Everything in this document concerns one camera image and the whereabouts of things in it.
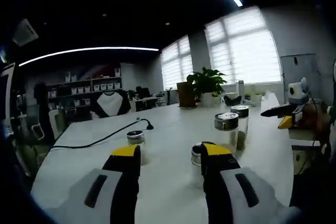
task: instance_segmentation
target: white table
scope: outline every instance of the white table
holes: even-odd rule
[[[293,183],[289,134],[277,129],[281,119],[260,116],[261,111],[277,105],[271,93],[262,102],[261,109],[250,109],[248,145],[239,163],[270,183],[277,199],[288,206]],[[136,117],[150,120],[155,129],[145,132],[150,163],[141,167],[136,223],[207,223],[205,195],[191,185],[191,147],[197,142],[213,141],[218,132],[214,129],[214,115],[228,110],[224,104],[220,108],[190,110],[175,104],[73,123],[56,144],[89,144],[133,122]],[[145,127],[146,122],[138,123],[90,148],[52,150],[38,171],[31,191],[33,197],[60,223],[65,223],[64,216],[53,208],[68,198],[70,186],[93,168],[101,168],[114,149],[126,146],[128,131]]]

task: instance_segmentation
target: jar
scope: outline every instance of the jar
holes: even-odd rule
[[[249,107],[245,105],[232,106],[230,111],[238,114],[239,125],[238,125],[237,150],[243,150],[245,149],[247,130],[248,130]]]
[[[201,169],[201,144],[195,144],[191,149],[191,164],[192,164],[192,184],[202,189],[204,178]]]
[[[232,154],[237,150],[238,137],[238,114],[221,113],[215,115],[215,129],[217,129],[217,137],[214,140],[216,144],[228,148]]]
[[[143,131],[130,131],[127,133],[128,145],[140,145],[141,165],[148,163],[146,140]]]

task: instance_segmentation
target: window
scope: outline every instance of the window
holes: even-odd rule
[[[277,50],[259,8],[208,24],[206,38],[211,67],[226,74],[228,84],[281,81]]]
[[[186,81],[193,72],[188,36],[162,50],[161,67],[164,90],[176,89],[178,82]]]

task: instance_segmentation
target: green leaves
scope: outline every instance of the green leaves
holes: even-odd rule
[[[225,74],[218,70],[202,68],[203,72],[193,72],[187,76],[187,82],[191,83],[194,87],[195,95],[200,97],[202,93],[216,93],[220,95],[224,92],[222,84],[227,83],[222,76]]]

